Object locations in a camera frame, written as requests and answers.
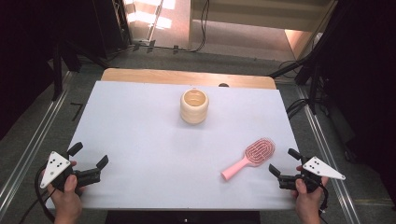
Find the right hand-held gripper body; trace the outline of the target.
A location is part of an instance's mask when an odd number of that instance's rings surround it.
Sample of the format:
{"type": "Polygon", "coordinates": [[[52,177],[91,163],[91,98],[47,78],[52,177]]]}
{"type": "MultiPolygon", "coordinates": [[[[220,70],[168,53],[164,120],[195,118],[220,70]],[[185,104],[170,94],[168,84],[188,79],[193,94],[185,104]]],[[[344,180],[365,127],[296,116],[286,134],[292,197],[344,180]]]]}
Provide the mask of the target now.
{"type": "Polygon", "coordinates": [[[302,157],[302,171],[298,175],[278,175],[277,180],[281,189],[296,190],[295,181],[302,179],[308,192],[314,192],[321,184],[323,177],[345,180],[346,177],[333,169],[318,157],[302,157]]]}

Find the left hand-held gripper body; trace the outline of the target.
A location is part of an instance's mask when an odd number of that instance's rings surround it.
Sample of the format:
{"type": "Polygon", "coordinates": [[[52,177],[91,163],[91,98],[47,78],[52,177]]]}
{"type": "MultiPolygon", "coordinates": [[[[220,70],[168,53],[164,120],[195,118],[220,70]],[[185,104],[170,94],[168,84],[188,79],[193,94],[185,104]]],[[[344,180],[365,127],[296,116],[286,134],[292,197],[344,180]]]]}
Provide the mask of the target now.
{"type": "Polygon", "coordinates": [[[45,172],[42,176],[39,187],[45,189],[48,185],[52,185],[58,190],[64,190],[66,179],[70,175],[77,177],[77,189],[86,187],[91,184],[98,183],[101,180],[102,162],[99,161],[95,168],[79,171],[74,170],[72,162],[63,155],[52,151],[45,165],[45,172]]]}

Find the pink hairbrush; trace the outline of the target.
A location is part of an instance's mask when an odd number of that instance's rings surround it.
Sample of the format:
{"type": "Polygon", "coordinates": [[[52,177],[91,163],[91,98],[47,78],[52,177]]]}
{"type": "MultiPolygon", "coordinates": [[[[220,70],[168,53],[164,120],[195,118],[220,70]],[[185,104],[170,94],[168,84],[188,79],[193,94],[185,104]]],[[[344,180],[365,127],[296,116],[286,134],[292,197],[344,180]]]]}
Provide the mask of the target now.
{"type": "Polygon", "coordinates": [[[221,172],[222,178],[228,181],[247,165],[253,167],[262,165],[273,156],[275,150],[276,144],[269,138],[255,141],[245,149],[244,156],[240,161],[221,172]]]}

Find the cream ribbed wooden cup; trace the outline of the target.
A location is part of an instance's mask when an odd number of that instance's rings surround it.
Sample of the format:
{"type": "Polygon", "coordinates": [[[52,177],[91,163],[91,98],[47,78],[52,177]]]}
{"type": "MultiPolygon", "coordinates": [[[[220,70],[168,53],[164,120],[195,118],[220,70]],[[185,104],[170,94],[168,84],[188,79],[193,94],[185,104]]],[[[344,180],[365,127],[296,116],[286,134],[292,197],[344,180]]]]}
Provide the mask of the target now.
{"type": "Polygon", "coordinates": [[[208,96],[201,90],[190,89],[180,97],[180,116],[189,124],[205,120],[209,106],[208,96]]]}

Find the person's left hand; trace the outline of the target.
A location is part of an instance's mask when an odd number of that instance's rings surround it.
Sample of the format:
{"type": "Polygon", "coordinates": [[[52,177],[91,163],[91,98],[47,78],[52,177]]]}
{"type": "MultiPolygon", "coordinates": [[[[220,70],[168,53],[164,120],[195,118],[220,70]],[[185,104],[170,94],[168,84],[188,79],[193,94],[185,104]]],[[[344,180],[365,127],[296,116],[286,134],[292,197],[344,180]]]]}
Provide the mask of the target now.
{"type": "Polygon", "coordinates": [[[54,224],[78,224],[82,213],[82,202],[75,193],[77,184],[77,177],[70,175],[64,183],[63,191],[57,190],[51,184],[47,186],[51,194],[50,198],[55,205],[54,224]]]}

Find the person's right hand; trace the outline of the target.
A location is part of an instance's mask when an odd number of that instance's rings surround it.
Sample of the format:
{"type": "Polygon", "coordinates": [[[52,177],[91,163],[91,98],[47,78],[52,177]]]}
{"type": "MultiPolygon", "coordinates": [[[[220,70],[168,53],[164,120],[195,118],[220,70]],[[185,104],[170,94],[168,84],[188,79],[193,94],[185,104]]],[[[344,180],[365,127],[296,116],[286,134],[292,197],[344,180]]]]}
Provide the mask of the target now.
{"type": "Polygon", "coordinates": [[[319,206],[322,195],[322,188],[308,193],[305,182],[298,178],[295,181],[296,190],[290,193],[295,199],[295,211],[302,224],[320,224],[319,206]]]}

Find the white board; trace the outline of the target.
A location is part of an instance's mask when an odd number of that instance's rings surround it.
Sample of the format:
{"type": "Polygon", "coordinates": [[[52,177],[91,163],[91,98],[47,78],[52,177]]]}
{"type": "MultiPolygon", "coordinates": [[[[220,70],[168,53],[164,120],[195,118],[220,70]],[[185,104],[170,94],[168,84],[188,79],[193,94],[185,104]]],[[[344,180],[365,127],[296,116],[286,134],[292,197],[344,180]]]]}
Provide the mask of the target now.
{"type": "Polygon", "coordinates": [[[206,119],[180,116],[185,85],[98,81],[72,138],[79,170],[109,163],[81,200],[91,209],[288,210],[294,202],[267,164],[247,166],[230,180],[221,172],[262,137],[276,145],[269,162],[292,175],[296,141],[277,90],[206,87],[206,119]]]}

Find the black stand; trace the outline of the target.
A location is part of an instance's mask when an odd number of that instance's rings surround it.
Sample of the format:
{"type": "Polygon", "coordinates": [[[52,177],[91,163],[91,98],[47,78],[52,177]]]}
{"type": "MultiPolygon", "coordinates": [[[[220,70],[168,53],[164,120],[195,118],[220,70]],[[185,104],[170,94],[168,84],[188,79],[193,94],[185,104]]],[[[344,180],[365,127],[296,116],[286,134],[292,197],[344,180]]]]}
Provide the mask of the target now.
{"type": "Polygon", "coordinates": [[[288,73],[289,71],[292,71],[293,69],[300,67],[300,71],[297,73],[294,81],[297,85],[303,85],[308,79],[311,79],[308,98],[305,99],[305,101],[314,115],[317,114],[316,96],[321,72],[320,64],[317,63],[318,54],[319,50],[313,49],[302,59],[293,61],[291,64],[286,65],[283,68],[279,68],[277,71],[269,75],[271,78],[277,78],[288,73]]]}
{"type": "Polygon", "coordinates": [[[62,63],[65,63],[70,71],[79,72],[82,64],[78,58],[78,55],[88,58],[90,61],[96,63],[104,69],[109,67],[108,63],[72,41],[61,40],[56,42],[53,45],[52,60],[54,74],[54,93],[52,96],[53,101],[56,101],[64,90],[62,63]]]}

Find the wooden table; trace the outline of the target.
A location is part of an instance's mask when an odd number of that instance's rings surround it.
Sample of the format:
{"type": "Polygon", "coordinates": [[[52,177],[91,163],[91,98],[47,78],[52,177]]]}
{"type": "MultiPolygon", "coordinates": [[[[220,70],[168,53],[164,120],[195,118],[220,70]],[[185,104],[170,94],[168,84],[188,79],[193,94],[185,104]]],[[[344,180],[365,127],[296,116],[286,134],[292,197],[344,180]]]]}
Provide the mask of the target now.
{"type": "Polygon", "coordinates": [[[230,88],[252,88],[275,90],[271,77],[214,74],[157,69],[108,68],[102,74],[103,81],[122,81],[192,86],[216,86],[227,84],[230,88]]]}

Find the black cabinet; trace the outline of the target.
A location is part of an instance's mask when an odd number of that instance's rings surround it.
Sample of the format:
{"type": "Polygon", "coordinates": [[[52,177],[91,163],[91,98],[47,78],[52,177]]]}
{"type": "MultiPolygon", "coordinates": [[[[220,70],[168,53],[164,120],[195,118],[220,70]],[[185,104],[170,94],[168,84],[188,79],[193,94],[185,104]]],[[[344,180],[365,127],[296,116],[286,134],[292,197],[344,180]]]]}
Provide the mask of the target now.
{"type": "Polygon", "coordinates": [[[104,43],[105,57],[131,44],[123,0],[93,0],[104,43]]]}

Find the metal light stand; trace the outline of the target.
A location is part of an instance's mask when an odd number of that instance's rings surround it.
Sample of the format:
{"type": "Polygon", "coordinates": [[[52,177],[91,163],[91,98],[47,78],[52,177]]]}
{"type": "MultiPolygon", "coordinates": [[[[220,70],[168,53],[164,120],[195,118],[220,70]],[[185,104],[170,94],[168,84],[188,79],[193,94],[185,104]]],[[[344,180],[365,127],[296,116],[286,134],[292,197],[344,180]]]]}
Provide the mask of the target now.
{"type": "Polygon", "coordinates": [[[158,20],[161,16],[162,8],[163,8],[163,1],[164,0],[159,0],[159,4],[156,6],[154,14],[153,14],[153,20],[152,23],[148,26],[148,34],[147,34],[147,41],[150,42],[152,40],[153,34],[155,32],[155,29],[157,27],[158,20]]]}

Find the metal floor rail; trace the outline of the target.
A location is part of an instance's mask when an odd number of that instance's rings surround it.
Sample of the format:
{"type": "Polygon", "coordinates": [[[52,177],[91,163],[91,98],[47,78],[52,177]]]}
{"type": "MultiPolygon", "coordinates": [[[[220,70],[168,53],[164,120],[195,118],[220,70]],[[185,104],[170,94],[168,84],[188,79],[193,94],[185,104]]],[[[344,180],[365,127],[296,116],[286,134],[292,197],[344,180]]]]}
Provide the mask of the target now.
{"type": "Polygon", "coordinates": [[[35,200],[35,187],[31,187],[30,178],[35,177],[36,167],[42,165],[48,152],[55,147],[47,150],[42,144],[77,75],[70,71],[63,75],[63,90],[55,101],[52,101],[52,86],[49,86],[0,141],[0,223],[14,207],[19,217],[35,200]]]}
{"type": "MultiPolygon", "coordinates": [[[[303,111],[314,136],[315,144],[318,147],[318,156],[332,168],[338,169],[339,165],[335,161],[329,142],[326,139],[322,126],[319,123],[318,116],[313,114],[309,105],[305,105],[303,111]]],[[[329,207],[320,216],[323,224],[362,224],[356,205],[352,200],[350,192],[347,189],[347,184],[344,180],[329,178],[326,189],[329,192],[329,207]],[[337,203],[338,208],[341,211],[341,215],[339,216],[341,219],[340,223],[331,222],[332,209],[330,207],[330,202],[337,203]]]]}

